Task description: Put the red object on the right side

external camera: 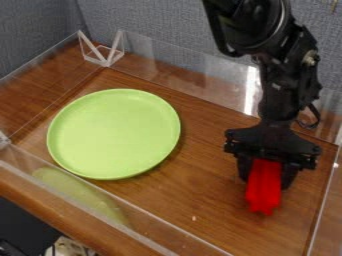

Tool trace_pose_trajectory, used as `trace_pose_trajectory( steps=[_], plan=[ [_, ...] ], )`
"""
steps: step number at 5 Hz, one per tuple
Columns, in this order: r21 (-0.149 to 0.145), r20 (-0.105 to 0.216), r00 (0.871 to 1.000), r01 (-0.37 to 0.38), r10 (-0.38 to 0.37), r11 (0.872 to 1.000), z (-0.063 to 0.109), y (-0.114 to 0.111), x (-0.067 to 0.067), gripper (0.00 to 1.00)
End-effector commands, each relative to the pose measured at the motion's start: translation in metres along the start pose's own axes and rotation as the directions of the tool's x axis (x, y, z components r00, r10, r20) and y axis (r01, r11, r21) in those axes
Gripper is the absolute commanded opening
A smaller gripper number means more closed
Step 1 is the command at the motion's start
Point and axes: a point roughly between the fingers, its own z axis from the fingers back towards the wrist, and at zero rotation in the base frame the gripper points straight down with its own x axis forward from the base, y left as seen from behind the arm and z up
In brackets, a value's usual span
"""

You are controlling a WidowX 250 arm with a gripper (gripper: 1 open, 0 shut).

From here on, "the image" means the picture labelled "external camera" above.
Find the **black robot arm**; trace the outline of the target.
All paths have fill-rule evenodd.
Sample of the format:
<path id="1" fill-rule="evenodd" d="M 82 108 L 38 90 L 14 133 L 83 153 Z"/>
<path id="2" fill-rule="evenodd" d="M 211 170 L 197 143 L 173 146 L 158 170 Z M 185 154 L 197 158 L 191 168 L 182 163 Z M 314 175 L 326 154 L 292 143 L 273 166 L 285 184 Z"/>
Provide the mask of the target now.
<path id="1" fill-rule="evenodd" d="M 226 131 L 225 151 L 238 159 L 238 173 L 252 180 L 253 164 L 269 160 L 281 165 L 281 188 L 288 189 L 298 172 L 317 167 L 321 147 L 292 130 L 318 126 L 298 120 L 300 112 L 317 113 L 322 84 L 317 40 L 292 13 L 290 0 L 202 0 L 220 51 L 250 56 L 260 67 L 261 121 Z"/>

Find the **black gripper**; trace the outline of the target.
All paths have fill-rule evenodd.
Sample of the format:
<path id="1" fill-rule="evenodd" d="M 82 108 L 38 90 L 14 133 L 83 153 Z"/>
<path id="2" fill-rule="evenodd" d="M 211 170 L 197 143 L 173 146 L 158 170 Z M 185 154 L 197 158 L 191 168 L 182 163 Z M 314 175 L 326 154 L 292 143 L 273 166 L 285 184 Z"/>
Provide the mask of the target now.
<path id="1" fill-rule="evenodd" d="M 225 151 L 237 158 L 238 174 L 244 181 L 249 180 L 254 160 L 282 163 L 282 190 L 292 186 L 301 169 L 316 169 L 322 153 L 317 144 L 296 134 L 288 122 L 268 121 L 249 128 L 229 129 Z"/>

